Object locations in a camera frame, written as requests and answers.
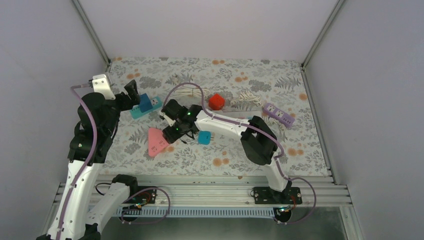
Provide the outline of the dark blue cube socket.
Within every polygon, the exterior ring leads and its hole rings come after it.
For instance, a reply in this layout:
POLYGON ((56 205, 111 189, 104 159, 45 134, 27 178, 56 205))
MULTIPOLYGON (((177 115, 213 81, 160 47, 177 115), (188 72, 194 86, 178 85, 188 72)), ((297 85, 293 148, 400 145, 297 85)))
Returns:
POLYGON ((138 105, 139 110, 142 113, 150 111, 153 108, 153 105, 149 96, 146 93, 144 93, 144 94, 141 94, 139 97, 140 97, 140 102, 138 105))

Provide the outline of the light blue plug adapter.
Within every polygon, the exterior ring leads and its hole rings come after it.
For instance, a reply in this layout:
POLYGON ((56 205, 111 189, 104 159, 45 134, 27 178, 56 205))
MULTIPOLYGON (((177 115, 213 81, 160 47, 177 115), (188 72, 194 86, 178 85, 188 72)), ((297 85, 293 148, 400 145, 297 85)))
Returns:
POLYGON ((197 142, 200 145, 209 145, 213 140, 212 133, 210 131, 199 131, 197 136, 197 142))

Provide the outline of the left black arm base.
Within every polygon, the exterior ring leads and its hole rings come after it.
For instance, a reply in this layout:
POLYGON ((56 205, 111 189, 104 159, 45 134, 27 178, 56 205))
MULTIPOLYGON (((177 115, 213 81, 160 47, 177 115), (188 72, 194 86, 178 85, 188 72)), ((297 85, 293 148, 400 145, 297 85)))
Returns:
POLYGON ((152 205, 155 203, 156 195, 156 189, 149 189, 138 193, 136 196, 125 201, 124 204, 127 204, 127 206, 122 207, 120 210, 119 219, 127 222, 133 222, 137 220, 138 215, 142 213, 144 206, 152 205))

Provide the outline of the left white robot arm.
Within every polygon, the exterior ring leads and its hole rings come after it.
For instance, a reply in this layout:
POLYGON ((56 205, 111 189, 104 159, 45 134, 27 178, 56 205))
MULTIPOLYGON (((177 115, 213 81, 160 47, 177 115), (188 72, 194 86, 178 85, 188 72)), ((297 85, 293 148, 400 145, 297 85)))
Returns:
POLYGON ((80 120, 69 144, 64 195, 51 226, 38 236, 39 240, 99 240, 118 206, 139 197, 136 177, 121 174, 114 178, 95 207, 89 209, 94 184, 113 144, 121 112, 131 110, 141 101, 134 79, 124 89, 114 94, 107 78, 71 86, 80 102, 80 120))

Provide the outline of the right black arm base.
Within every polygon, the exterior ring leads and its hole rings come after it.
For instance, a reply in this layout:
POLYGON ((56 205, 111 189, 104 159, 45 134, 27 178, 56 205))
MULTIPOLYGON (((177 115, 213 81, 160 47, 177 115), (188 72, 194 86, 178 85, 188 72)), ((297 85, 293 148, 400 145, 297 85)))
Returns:
POLYGON ((288 184, 281 192, 270 187, 254 187, 250 196, 254 198, 256 205, 276 205, 273 207, 273 217, 281 223, 287 223, 293 209, 303 203, 300 188, 293 187, 291 184, 288 184))

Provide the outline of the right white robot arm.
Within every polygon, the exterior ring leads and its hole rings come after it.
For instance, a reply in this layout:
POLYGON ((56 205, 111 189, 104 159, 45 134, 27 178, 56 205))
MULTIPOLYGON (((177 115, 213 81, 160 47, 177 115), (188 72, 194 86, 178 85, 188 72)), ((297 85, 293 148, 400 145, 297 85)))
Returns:
POLYGON ((201 105, 185 107, 174 99, 164 105, 159 115, 168 123, 162 135, 170 144, 184 135, 200 132, 216 133, 240 141, 247 159, 263 169, 272 200, 282 204, 289 199, 288 180, 276 161, 279 157, 277 138, 261 117, 233 118, 205 110, 201 105))

